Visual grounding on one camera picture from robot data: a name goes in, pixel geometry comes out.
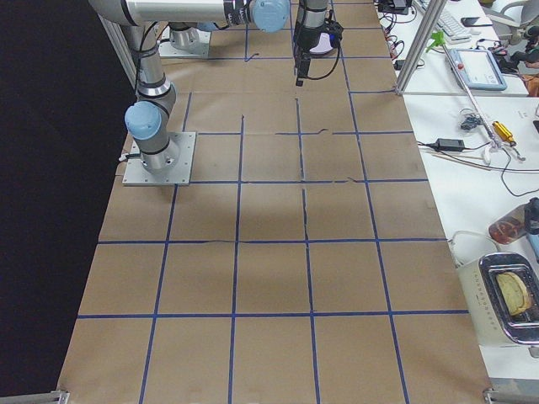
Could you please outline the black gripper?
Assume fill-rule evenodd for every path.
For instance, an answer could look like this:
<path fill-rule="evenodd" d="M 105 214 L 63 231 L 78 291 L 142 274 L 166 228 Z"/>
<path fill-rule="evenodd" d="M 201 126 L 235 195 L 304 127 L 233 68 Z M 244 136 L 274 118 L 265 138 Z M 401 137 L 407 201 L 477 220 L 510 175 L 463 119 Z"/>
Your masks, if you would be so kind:
<path fill-rule="evenodd" d="M 296 24 L 294 29 L 294 60 L 296 68 L 296 86 L 302 87 L 307 79 L 310 63 L 311 49 L 318 45 L 321 34 L 320 28 L 309 28 L 304 24 Z"/>

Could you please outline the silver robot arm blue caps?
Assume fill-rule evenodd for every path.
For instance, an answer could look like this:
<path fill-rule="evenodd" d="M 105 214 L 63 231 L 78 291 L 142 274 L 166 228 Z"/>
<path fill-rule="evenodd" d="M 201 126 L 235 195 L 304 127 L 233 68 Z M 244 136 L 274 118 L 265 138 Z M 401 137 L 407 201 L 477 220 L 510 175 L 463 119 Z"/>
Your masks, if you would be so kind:
<path fill-rule="evenodd" d="M 223 22 L 226 26 L 255 24 L 273 33 L 289 17 L 287 1 L 92 1 L 106 20 L 120 25 L 136 68 L 136 102 L 125 112 L 125 125 L 139 148 L 144 171 L 165 174 L 181 163 L 181 147 L 167 131 L 176 101 L 174 85 L 163 71 L 153 30 L 167 21 L 180 28 L 199 23 Z"/>

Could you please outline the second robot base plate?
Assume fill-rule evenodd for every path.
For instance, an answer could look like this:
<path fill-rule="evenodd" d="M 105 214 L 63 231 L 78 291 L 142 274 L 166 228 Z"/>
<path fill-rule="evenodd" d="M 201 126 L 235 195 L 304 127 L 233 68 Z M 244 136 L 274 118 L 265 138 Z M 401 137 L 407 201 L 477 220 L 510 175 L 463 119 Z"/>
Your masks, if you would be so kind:
<path fill-rule="evenodd" d="M 207 59 L 209 56 L 211 33 L 197 28 L 171 30 L 166 28 L 159 41 L 162 58 Z"/>

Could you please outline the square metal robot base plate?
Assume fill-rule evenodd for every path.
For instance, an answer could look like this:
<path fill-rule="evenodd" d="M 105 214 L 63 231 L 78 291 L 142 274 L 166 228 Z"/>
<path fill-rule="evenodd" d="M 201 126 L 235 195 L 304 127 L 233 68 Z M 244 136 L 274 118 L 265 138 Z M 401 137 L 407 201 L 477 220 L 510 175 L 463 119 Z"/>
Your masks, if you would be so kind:
<path fill-rule="evenodd" d="M 126 186 L 189 185 L 195 152 L 195 132 L 169 132 L 168 147 L 159 154 L 141 153 L 133 142 L 125 161 Z"/>

